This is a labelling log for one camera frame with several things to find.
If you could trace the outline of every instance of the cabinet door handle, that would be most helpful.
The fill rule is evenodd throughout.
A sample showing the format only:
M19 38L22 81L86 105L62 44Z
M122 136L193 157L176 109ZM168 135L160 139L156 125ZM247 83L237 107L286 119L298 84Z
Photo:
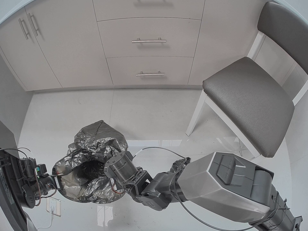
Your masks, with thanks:
M132 43L166 43L167 40L161 39L161 37L158 38L158 40L140 40L140 38L137 38L137 40L133 40Z
M158 73L144 74L142 71L140 71L140 74L136 74L136 76L151 76L151 75L165 75L165 73L161 73L160 71L158 71Z
M33 33L35 34L35 36L38 36L38 29L35 28L35 25L34 25L34 23L33 23L32 17L33 17L33 15L30 15L30 13L28 13L28 20L29 20L29 22L30 22L32 31L33 31Z
M25 28L23 27L23 22L25 22L25 20L21 20L20 18L18 19L18 22L19 22L19 24L20 24L20 26L21 26L21 30L22 30L22 32L23 32L23 34L25 35L25 37L26 37L26 40L28 39L28 35L29 35L29 32L27 32L26 33L26 31L25 31Z

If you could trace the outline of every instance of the chair seat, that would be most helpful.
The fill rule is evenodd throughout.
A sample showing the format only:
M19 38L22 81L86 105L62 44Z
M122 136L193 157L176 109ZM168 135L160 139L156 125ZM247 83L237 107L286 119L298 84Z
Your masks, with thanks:
M204 80L203 90L261 155L275 155L294 104L266 71L243 57Z

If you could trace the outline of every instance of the outlet cover plate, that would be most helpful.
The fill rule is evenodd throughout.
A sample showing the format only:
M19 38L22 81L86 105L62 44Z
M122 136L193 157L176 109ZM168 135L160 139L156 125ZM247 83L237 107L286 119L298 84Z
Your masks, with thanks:
M46 210L50 213L50 207L54 207L53 214L56 216L61 216L61 200L56 198L47 198L46 199Z

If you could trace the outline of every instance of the gray upholstered chair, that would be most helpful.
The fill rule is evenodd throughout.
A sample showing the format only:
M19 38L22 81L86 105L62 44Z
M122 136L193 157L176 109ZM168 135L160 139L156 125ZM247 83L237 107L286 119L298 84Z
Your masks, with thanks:
M203 81L203 91L186 134L191 134L207 103L254 157L273 157L287 132L294 105L307 91L308 82L292 101L254 59L266 35L308 73L308 25L284 6L267 2L257 28L258 35L247 57Z

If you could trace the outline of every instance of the trash bag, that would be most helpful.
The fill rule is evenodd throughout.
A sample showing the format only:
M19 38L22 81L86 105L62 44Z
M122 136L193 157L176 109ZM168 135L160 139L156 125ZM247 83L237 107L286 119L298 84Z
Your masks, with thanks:
M120 199L124 194L112 191L104 165L127 148L123 134L102 120L82 128L68 146L67 155L53 167L53 174L61 176L63 190L59 192L81 203L107 204Z
M177 169L179 168L179 166L183 163L183 161L184 161L184 158L183 158L183 159L180 159L180 160L176 160L176 161L172 164L172 166L171 166L169 172L175 173L175 172L177 171ZM186 165L189 164L189 163L190 163L190 157L186 157L186 162L182 165L181 168L184 169L184 168L186 167Z

